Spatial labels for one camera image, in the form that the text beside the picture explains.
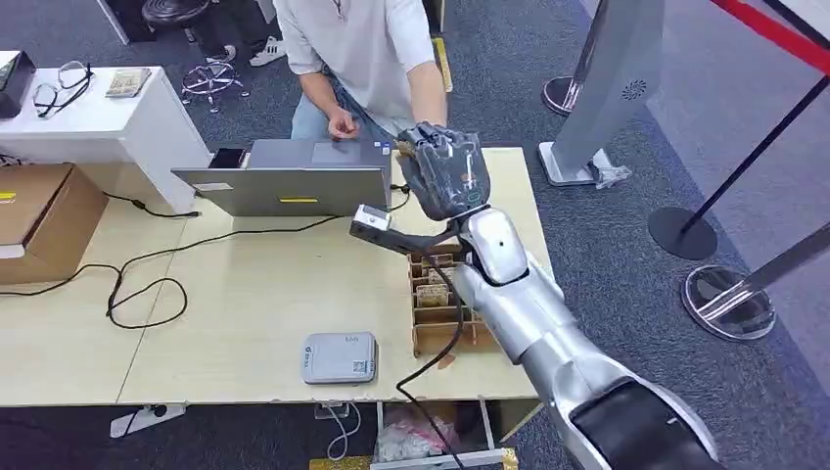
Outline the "person's right hand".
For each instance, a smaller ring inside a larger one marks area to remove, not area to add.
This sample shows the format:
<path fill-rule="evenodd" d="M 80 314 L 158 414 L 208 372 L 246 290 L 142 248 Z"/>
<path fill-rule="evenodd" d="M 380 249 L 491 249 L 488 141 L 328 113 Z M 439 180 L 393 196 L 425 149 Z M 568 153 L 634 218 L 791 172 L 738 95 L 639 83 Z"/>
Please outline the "person's right hand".
<path fill-rule="evenodd" d="M 328 114 L 328 132 L 335 140 L 355 139 L 359 134 L 359 126 L 350 112 L 343 108 L 335 108 Z"/>

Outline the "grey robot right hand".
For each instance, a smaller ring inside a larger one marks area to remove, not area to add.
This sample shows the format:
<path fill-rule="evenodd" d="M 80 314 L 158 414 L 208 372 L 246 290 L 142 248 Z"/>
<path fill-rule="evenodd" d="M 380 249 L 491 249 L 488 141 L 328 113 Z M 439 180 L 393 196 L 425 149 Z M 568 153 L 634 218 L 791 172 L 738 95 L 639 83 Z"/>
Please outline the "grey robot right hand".
<path fill-rule="evenodd" d="M 406 184 L 428 218 L 443 221 L 488 203 L 490 177 L 477 133 L 422 121 L 395 142 Z"/>

